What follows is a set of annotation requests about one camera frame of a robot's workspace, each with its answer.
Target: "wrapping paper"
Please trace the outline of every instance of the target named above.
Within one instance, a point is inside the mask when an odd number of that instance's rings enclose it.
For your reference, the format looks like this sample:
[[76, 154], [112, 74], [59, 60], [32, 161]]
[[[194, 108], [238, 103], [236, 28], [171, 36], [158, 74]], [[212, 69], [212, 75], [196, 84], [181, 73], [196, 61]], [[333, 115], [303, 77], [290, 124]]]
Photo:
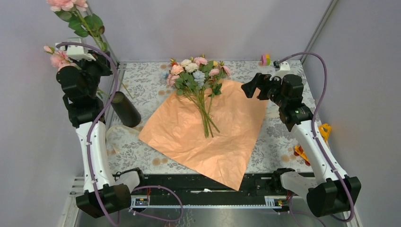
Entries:
[[139, 139], [178, 163], [239, 190], [265, 116], [267, 101], [246, 98], [242, 83], [221, 80], [210, 116], [220, 133], [205, 138], [196, 105], [173, 92], [149, 118]]

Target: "reflective floor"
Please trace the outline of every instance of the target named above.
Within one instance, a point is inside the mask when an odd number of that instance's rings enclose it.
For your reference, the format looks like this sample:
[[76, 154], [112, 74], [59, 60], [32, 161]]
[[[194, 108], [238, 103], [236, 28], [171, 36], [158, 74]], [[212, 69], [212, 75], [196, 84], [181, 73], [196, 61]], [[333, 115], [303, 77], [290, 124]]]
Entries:
[[[294, 199], [294, 210], [310, 213], [302, 199]], [[273, 210], [262, 209], [184, 209], [183, 218], [178, 222], [167, 223], [152, 218], [133, 216], [128, 210], [121, 211], [121, 227], [297, 227], [291, 215], [277, 215]], [[179, 217], [179, 209], [146, 209], [146, 214], [161, 218], [175, 219]], [[295, 215], [305, 227], [321, 227], [321, 223], [305, 215]], [[327, 227], [345, 227], [332, 217], [321, 220]], [[79, 212], [76, 227], [111, 227], [105, 217], [92, 218]]]

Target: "orange kraft paper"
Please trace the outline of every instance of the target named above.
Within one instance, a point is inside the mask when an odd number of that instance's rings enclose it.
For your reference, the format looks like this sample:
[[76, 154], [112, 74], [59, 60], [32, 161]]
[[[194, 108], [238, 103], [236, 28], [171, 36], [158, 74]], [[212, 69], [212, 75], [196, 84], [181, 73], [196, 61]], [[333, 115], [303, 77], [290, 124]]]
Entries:
[[[205, 138], [196, 105], [173, 92], [150, 117], [139, 139], [178, 163], [239, 190], [265, 116], [267, 101], [247, 98], [242, 83], [221, 80], [212, 101], [214, 138]], [[206, 98], [206, 107], [210, 98]]]

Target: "table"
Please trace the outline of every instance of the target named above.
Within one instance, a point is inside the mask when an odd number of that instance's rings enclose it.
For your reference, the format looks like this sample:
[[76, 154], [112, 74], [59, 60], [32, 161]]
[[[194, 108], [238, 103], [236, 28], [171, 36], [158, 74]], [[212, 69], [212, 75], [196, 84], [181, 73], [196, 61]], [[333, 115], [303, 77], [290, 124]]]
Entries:
[[[291, 73], [302, 77], [303, 102], [314, 111], [315, 100], [306, 81], [301, 62], [288, 61], [288, 63]], [[261, 66], [259, 61], [225, 61], [225, 65], [231, 69], [231, 79], [243, 83], [250, 81], [258, 72], [274, 72], [272, 64]], [[131, 101], [142, 116], [142, 122], [135, 129], [140, 131], [155, 110], [173, 92], [174, 89], [166, 85], [165, 74], [169, 68], [166, 62], [127, 63], [123, 83], [134, 97]], [[124, 88], [120, 90], [127, 95]], [[116, 114], [113, 114], [111, 125], [118, 124], [121, 124], [121, 121]], [[112, 173], [135, 167], [139, 167], [144, 174], [196, 173], [154, 150], [140, 141], [136, 135], [121, 136], [118, 143], [123, 144], [120, 153], [109, 156]], [[293, 148], [297, 144], [298, 142], [280, 121], [278, 106], [269, 102], [246, 173], [270, 173], [283, 167], [293, 168], [297, 172], [312, 172], [312, 168], [307, 166], [301, 157], [293, 154]]]

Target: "flower bouquet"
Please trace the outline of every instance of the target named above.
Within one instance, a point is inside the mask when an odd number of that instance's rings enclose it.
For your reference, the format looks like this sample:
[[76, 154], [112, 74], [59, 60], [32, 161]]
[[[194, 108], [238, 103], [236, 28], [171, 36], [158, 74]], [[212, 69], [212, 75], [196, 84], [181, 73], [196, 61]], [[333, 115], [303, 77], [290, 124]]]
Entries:
[[[202, 116], [205, 137], [209, 133], [213, 137], [212, 126], [220, 132], [210, 116], [210, 108], [215, 96], [221, 94], [221, 78], [230, 76], [230, 69], [220, 61], [207, 61], [205, 56], [185, 59], [177, 63], [171, 59], [172, 68], [169, 70], [167, 84], [177, 88], [178, 95], [184, 95], [198, 107]], [[211, 89], [211, 94], [205, 97], [206, 89]], [[209, 106], [205, 105], [205, 99], [210, 97]]]

